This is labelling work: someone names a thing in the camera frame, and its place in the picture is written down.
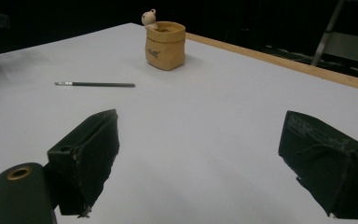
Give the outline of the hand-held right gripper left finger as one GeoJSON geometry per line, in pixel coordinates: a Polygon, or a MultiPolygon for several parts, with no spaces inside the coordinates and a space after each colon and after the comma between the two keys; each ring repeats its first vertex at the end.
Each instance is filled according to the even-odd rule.
{"type": "Polygon", "coordinates": [[[65,216],[86,217],[103,191],[118,151],[116,110],[82,121],[48,151],[52,204],[65,216]]]}

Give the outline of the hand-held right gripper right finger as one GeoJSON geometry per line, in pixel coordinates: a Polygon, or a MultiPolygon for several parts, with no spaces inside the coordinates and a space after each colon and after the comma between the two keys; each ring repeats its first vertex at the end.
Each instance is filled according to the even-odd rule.
{"type": "Polygon", "coordinates": [[[315,117],[288,111],[278,153],[328,216],[358,219],[358,141],[315,117]]]}

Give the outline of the thin dark paint brush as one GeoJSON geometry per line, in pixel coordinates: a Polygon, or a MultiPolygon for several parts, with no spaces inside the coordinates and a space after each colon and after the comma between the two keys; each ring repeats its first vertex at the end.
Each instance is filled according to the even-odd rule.
{"type": "Polygon", "coordinates": [[[57,86],[82,86],[82,87],[119,87],[119,88],[134,88],[133,83],[99,83],[99,82],[55,82],[57,86]]]}

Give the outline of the tan paper pen holder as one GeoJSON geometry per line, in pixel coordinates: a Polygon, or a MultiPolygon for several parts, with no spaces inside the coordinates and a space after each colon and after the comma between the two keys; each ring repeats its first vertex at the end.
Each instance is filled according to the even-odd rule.
{"type": "Polygon", "coordinates": [[[164,71],[185,63],[186,28],[172,21],[158,21],[157,28],[146,28],[146,61],[164,71]]]}

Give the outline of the wooden table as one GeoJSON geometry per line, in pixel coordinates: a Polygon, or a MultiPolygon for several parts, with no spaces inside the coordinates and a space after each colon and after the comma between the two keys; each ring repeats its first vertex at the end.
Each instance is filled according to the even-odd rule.
{"type": "Polygon", "coordinates": [[[345,86],[353,87],[358,89],[358,77],[352,77],[345,74],[341,74],[338,72],[322,69],[319,67],[294,62],[288,59],[280,58],[277,56],[269,55],[264,52],[260,52],[253,49],[247,49],[239,46],[235,46],[232,44],[228,44],[222,41],[214,40],[208,37],[204,37],[201,35],[194,35],[191,33],[186,33],[186,38],[188,40],[192,40],[201,44],[205,44],[211,47],[231,51],[234,53],[238,53],[243,56],[248,56],[259,61],[263,61],[266,63],[272,63],[281,67],[285,67],[291,70],[295,70],[297,72],[301,72],[310,76],[318,77],[324,80],[329,80],[338,84],[342,84],[345,86]]]}

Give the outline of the white table mat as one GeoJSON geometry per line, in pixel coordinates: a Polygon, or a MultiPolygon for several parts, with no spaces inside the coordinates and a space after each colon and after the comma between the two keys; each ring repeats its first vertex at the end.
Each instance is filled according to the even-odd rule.
{"type": "Polygon", "coordinates": [[[0,173],[45,162],[112,108],[120,150],[103,194],[59,224],[358,224],[328,216],[278,154],[290,110],[358,140],[358,89],[188,39],[184,65],[161,71],[133,23],[0,54],[0,173]]]}

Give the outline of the grey metal stand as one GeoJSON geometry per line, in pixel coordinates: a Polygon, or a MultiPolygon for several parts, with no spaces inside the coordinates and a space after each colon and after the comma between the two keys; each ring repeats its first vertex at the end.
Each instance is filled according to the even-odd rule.
{"type": "Polygon", "coordinates": [[[353,1],[354,0],[337,0],[335,9],[314,53],[311,61],[312,66],[317,66],[325,53],[358,62],[358,35],[349,35],[334,31],[341,9],[346,2],[353,1]]]}

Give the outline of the small cream bear figure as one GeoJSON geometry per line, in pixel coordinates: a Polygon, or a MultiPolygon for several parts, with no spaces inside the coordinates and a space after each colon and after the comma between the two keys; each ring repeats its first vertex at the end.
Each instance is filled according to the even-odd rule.
{"type": "Polygon", "coordinates": [[[142,15],[141,22],[145,28],[152,30],[158,29],[156,14],[157,11],[152,8],[142,15]]]}

